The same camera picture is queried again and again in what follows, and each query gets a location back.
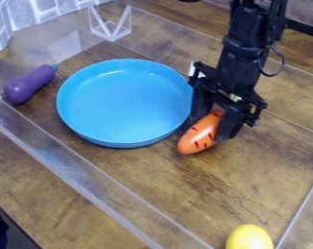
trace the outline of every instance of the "blue plastic plate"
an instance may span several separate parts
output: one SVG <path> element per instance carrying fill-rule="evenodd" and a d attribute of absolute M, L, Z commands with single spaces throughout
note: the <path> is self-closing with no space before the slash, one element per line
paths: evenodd
<path fill-rule="evenodd" d="M 190 115 L 193 89 L 170 67 L 116 59 L 77 71 L 57 95 L 60 116 L 88 141 L 134 148 L 166 138 Z"/>

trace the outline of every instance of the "toy carrot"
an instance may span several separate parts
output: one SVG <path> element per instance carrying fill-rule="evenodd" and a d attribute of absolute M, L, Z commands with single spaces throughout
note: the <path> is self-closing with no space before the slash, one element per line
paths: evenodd
<path fill-rule="evenodd" d="M 217 110 L 209 113 L 197 124 L 188 129 L 178 143 L 178 151 L 183 155 L 188 155 L 203 151 L 214 144 L 217 130 L 223 117 L 223 111 Z"/>

